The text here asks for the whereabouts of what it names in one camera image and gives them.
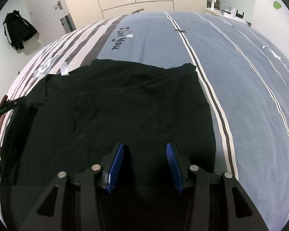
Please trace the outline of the white nightstand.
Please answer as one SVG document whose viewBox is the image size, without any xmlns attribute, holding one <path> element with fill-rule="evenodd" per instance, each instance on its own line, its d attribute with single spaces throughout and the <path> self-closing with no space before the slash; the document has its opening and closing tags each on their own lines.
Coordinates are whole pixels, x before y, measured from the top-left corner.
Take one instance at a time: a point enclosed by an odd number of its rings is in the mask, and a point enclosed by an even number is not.
<svg viewBox="0 0 289 231">
<path fill-rule="evenodd" d="M 222 13 L 222 12 L 220 12 L 220 10 L 210 9 L 210 8 L 208 8 L 208 7 L 206 8 L 206 14 L 212 14 L 212 15 L 219 16 L 219 17 L 221 17 L 221 18 L 231 19 L 231 20 L 234 20 L 234 21 L 243 23 L 243 24 L 245 24 L 245 25 L 248 25 L 249 27 L 252 25 L 251 23 L 249 23 L 248 21 L 246 21 L 246 20 L 244 20 L 244 19 L 241 19 L 241 18 L 238 18 L 238 17 L 234 17 L 234 16 L 231 15 L 231 14 Z"/>
</svg>

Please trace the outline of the black jacket hanging on wall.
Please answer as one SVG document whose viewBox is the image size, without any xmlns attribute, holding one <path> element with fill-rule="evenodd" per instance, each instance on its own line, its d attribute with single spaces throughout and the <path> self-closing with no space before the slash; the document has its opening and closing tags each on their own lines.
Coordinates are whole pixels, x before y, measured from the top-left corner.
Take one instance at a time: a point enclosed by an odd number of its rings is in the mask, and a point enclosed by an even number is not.
<svg viewBox="0 0 289 231">
<path fill-rule="evenodd" d="M 20 15 L 18 10 L 7 13 L 4 22 L 4 34 L 8 43 L 15 49 L 24 49 L 23 42 L 31 39 L 38 31 Z"/>
</svg>

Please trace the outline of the black t-shirt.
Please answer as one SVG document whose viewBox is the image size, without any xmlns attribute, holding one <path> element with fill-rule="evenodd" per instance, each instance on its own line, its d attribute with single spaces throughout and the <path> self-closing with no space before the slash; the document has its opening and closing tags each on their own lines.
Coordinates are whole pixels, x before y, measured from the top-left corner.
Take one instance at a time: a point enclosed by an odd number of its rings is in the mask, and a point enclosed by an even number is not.
<svg viewBox="0 0 289 231">
<path fill-rule="evenodd" d="M 49 74 L 12 114 L 1 154 L 0 203 L 18 230 L 59 172 L 97 164 L 121 142 L 127 151 L 117 183 L 102 193 L 107 230 L 184 230 L 166 158 L 168 143 L 208 172 L 216 141 L 210 106 L 192 64 L 164 69 L 95 59 L 67 76 Z"/>
</svg>

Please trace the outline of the small white desk fan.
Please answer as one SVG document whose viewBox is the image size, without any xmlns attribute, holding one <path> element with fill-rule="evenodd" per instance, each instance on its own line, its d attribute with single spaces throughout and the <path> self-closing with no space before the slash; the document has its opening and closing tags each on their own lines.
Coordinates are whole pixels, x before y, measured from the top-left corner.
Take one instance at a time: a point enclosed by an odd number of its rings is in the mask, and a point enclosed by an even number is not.
<svg viewBox="0 0 289 231">
<path fill-rule="evenodd" d="M 217 2 L 217 0 L 208 0 L 207 4 L 209 5 L 210 9 L 214 10 L 214 5 L 215 5 L 216 2 Z"/>
</svg>

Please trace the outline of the white headboard with apple stickers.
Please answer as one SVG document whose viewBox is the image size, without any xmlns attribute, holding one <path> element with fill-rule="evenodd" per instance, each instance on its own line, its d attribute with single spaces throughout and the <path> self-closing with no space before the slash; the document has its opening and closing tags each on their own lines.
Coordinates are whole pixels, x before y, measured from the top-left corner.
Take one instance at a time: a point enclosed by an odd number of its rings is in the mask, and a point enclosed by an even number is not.
<svg viewBox="0 0 289 231">
<path fill-rule="evenodd" d="M 256 0 L 252 28 L 267 37 L 289 59 L 289 9 L 282 0 Z"/>
</svg>

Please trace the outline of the silver suitcase on floor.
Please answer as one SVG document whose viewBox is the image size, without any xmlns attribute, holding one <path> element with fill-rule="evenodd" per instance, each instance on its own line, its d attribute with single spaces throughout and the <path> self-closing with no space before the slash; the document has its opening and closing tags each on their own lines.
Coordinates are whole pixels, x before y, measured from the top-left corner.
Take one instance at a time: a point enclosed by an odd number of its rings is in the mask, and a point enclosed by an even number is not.
<svg viewBox="0 0 289 231">
<path fill-rule="evenodd" d="M 73 19 L 71 17 L 71 14 L 67 14 L 66 16 L 62 17 L 62 19 L 60 19 L 61 24 L 64 28 L 64 31 L 66 33 L 70 33 L 76 30 L 76 26 L 73 22 Z"/>
</svg>

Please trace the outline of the striped bed sheet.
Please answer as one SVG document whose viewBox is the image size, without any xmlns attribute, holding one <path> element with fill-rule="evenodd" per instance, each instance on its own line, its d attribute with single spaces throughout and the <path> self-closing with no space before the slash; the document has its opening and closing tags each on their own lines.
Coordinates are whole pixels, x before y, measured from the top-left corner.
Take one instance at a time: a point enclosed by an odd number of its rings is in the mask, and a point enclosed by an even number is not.
<svg viewBox="0 0 289 231">
<path fill-rule="evenodd" d="M 194 65 L 216 141 L 209 173 L 232 173 L 267 230 L 289 230 L 289 60 L 276 46 L 245 25 L 206 14 L 119 16 L 68 33 L 38 51 L 0 106 L 27 98 L 49 74 L 67 76 L 95 59 L 164 69 Z M 9 230 L 1 203 L 0 230 Z"/>
</svg>

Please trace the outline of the white room door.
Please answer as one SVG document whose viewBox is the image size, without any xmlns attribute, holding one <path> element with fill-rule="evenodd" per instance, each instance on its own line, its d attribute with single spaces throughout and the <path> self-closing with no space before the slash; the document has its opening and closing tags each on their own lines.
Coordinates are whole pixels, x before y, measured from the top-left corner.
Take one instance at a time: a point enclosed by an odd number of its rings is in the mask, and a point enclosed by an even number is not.
<svg viewBox="0 0 289 231">
<path fill-rule="evenodd" d="M 69 12 L 65 0 L 26 0 L 35 28 L 45 44 L 66 34 L 61 19 Z"/>
</svg>

